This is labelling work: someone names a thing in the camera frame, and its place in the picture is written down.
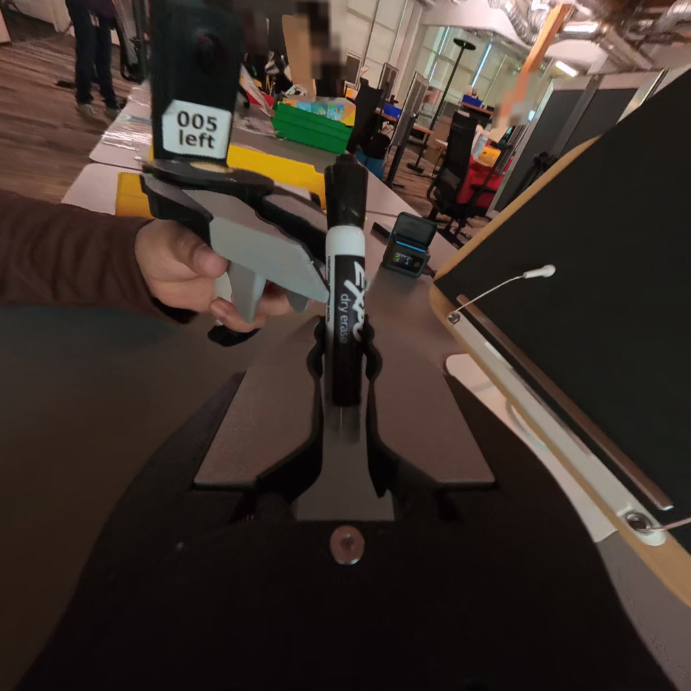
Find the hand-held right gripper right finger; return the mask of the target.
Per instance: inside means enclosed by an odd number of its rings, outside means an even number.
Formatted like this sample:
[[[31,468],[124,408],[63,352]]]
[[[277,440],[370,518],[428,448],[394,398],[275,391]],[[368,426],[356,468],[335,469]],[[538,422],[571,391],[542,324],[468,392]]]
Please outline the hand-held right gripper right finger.
[[[378,497],[495,483],[440,366],[367,320],[367,467]]]

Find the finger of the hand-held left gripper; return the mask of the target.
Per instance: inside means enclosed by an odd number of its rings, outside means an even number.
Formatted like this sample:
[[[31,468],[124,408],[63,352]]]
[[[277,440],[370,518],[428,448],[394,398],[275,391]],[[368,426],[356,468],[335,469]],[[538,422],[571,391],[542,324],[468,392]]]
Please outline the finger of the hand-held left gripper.
[[[327,216],[319,204],[290,191],[275,191],[262,199],[259,214],[304,246],[315,263],[324,269],[328,227]]]
[[[235,222],[220,216],[209,224],[211,247],[229,261],[214,281],[214,297],[232,302],[239,315],[256,315],[266,284],[285,290],[296,312],[310,301],[327,304],[330,291],[308,249],[262,220]]]

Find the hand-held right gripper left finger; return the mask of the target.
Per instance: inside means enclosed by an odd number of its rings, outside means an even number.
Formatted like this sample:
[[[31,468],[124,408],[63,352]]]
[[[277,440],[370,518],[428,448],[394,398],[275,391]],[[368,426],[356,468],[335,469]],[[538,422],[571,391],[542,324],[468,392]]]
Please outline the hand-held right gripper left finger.
[[[244,375],[196,488],[301,496],[322,467],[324,320],[313,317]]]

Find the black dry erase marker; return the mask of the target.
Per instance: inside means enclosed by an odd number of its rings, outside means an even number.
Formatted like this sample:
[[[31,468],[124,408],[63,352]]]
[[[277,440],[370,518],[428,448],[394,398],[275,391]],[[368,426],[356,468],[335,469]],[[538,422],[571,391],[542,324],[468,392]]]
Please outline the black dry erase marker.
[[[361,402],[367,180],[367,169],[350,153],[338,155],[325,169],[325,278],[330,291],[325,310],[325,390],[338,408]]]

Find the person's left forearm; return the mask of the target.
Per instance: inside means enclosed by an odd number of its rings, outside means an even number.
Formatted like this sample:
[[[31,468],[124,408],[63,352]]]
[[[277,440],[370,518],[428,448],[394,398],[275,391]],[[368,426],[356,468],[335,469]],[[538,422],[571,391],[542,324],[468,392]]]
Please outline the person's left forearm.
[[[163,317],[135,258],[147,221],[1,192],[1,305]]]

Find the person's left hand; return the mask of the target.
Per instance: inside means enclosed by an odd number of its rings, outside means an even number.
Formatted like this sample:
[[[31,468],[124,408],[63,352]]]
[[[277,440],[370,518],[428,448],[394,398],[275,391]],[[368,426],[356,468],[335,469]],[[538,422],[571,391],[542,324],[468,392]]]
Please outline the person's left hand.
[[[262,328],[268,319],[293,313],[285,291],[267,283],[255,319],[244,320],[231,298],[216,296],[215,282],[229,261],[192,231],[170,220],[153,220],[137,233],[135,258],[154,298],[168,307],[213,315],[237,333]]]

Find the yellow box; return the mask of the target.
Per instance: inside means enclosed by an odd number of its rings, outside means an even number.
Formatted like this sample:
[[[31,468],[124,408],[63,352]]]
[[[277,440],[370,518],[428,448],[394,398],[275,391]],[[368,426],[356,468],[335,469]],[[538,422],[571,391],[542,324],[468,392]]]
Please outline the yellow box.
[[[226,162],[228,168],[246,169],[269,177],[281,188],[309,197],[322,210],[326,210],[324,175],[311,164],[238,145],[229,147]],[[115,215],[152,218],[138,172],[118,174]]]

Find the green plastic bin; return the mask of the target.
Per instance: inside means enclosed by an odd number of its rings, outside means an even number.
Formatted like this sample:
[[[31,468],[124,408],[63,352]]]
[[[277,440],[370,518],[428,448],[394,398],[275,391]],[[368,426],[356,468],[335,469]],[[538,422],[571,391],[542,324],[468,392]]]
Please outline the green plastic bin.
[[[337,122],[300,108],[280,102],[272,119],[278,139],[327,151],[345,153],[350,142],[352,129]]]

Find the brown cardboard sheet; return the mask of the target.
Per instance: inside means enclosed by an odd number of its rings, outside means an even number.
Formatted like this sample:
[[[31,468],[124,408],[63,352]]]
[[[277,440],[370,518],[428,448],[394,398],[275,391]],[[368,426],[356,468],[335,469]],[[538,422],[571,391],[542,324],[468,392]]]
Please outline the brown cardboard sheet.
[[[309,17],[284,14],[281,18],[288,58],[289,78],[307,96],[317,96],[316,81],[321,75],[321,56],[313,44]]]

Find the small black screen device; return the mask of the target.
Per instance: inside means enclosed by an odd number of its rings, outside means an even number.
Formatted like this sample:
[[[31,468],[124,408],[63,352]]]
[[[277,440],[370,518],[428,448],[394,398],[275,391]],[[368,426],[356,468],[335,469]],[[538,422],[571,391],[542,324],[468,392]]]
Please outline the small black screen device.
[[[381,268],[418,279],[428,266],[429,247],[436,232],[434,220],[401,212],[388,238]]]

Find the black office chair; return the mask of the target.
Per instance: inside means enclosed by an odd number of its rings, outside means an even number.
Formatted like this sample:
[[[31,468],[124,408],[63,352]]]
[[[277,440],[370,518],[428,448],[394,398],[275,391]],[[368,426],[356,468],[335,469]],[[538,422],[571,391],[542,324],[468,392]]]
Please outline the black office chair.
[[[438,214],[447,216],[448,224],[437,231],[456,247],[461,246],[458,235],[471,213],[476,211],[477,200],[474,197],[479,196],[477,191],[472,191],[468,201],[457,201],[469,172],[477,124],[477,119],[467,113],[454,113],[442,165],[426,193],[431,203],[428,219],[436,221]]]
[[[390,146],[390,138],[381,132],[383,90],[361,83],[353,103],[355,121],[346,151],[352,155],[361,152],[366,160],[383,162]]]

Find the red container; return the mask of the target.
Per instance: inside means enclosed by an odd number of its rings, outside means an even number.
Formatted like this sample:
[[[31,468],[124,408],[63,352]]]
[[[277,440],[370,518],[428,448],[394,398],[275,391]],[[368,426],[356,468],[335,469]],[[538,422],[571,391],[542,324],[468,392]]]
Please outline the red container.
[[[485,191],[479,192],[478,198],[471,204],[474,215],[484,215],[493,202],[503,178],[504,175],[501,171],[493,171],[492,166],[471,158],[463,184],[457,193],[456,203],[467,206],[478,190],[484,189]]]

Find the black floor lamp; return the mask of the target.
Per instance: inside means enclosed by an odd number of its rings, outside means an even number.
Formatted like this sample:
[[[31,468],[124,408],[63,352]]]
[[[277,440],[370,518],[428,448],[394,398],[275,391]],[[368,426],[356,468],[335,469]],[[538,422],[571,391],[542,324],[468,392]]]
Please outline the black floor lamp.
[[[457,70],[458,70],[458,68],[459,68],[459,65],[460,65],[460,62],[462,61],[462,58],[463,58],[463,56],[464,56],[464,53],[465,53],[465,52],[468,52],[468,51],[475,51],[475,50],[476,50],[476,45],[473,44],[473,43],[471,43],[470,41],[468,41],[468,40],[466,40],[466,39],[462,39],[462,38],[460,38],[460,37],[455,37],[455,38],[453,39],[453,42],[454,42],[454,45],[457,46],[457,47],[459,48],[459,53],[458,53],[458,55],[456,56],[455,63],[454,63],[454,65],[453,65],[452,71],[451,71],[451,73],[450,73],[450,75],[449,75],[449,77],[448,77],[448,79],[447,79],[447,82],[446,82],[446,85],[445,85],[445,88],[444,88],[442,97],[441,97],[441,99],[440,99],[439,105],[440,105],[441,107],[444,105],[444,102],[445,102],[445,100],[446,100],[447,94],[448,94],[448,92],[449,92],[449,90],[450,90],[450,88],[451,88],[451,85],[452,85],[453,80],[454,80],[454,78],[455,78],[455,74],[456,74],[456,72],[457,72]]]

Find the black board with wooden frame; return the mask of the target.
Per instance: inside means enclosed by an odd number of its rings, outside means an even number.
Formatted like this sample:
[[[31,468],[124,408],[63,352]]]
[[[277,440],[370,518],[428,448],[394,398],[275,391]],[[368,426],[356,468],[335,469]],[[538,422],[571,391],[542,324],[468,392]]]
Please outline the black board with wooden frame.
[[[446,321],[458,297],[548,264]],[[429,300],[690,605],[690,69],[560,159],[442,266]]]

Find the grey partition wall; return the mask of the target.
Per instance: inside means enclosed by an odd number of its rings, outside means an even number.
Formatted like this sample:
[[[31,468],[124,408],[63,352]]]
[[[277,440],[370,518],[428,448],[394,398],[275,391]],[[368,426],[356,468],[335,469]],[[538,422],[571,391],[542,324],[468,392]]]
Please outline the grey partition wall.
[[[669,74],[593,74],[554,80],[537,111],[515,138],[512,159],[488,215],[494,217],[530,185],[536,160],[562,158],[576,146],[604,134],[661,88]]]

